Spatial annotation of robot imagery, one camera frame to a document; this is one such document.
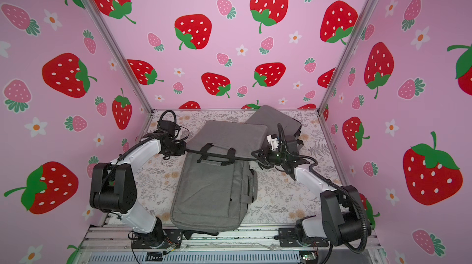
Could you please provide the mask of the grey laptop bag with handles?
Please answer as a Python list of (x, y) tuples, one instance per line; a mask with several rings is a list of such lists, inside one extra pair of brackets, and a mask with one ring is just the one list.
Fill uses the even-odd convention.
[(186, 151), (204, 158), (255, 161), (252, 153), (262, 148), (267, 135), (265, 125), (210, 120), (186, 143)]

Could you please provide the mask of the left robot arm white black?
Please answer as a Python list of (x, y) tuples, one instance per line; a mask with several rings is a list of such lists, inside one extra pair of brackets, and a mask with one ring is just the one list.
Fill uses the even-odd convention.
[(174, 244), (162, 228), (160, 218), (153, 216), (138, 202), (134, 170), (140, 169), (154, 155), (164, 160), (182, 156), (186, 137), (178, 138), (181, 127), (173, 110), (159, 118), (157, 129), (147, 133), (133, 147), (109, 163), (98, 163), (92, 171), (90, 206), (104, 213), (113, 213), (132, 228), (131, 240), (141, 241), (152, 248), (164, 243)]

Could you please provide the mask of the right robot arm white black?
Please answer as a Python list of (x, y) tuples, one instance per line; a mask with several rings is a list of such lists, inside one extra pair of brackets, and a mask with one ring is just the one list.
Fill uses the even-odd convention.
[(358, 190), (339, 186), (317, 172), (318, 161), (299, 154), (300, 141), (275, 134), (268, 139), (268, 146), (251, 153), (259, 165), (264, 169), (281, 166), (285, 174), (320, 197), (321, 216), (299, 219), (290, 237), (304, 246), (322, 239), (355, 254), (364, 252), (372, 229)]

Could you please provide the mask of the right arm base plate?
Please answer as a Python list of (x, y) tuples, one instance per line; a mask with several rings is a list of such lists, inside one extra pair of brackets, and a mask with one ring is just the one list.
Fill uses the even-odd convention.
[(309, 237), (302, 229), (279, 228), (278, 233), (274, 236), (275, 240), (283, 248), (327, 248), (329, 241), (322, 237)]

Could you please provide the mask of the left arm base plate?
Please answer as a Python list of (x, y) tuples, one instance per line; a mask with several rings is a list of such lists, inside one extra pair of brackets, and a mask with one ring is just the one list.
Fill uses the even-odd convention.
[(164, 229), (162, 233), (148, 234), (131, 231), (129, 239), (133, 249), (169, 249), (180, 246), (183, 233), (179, 229)]

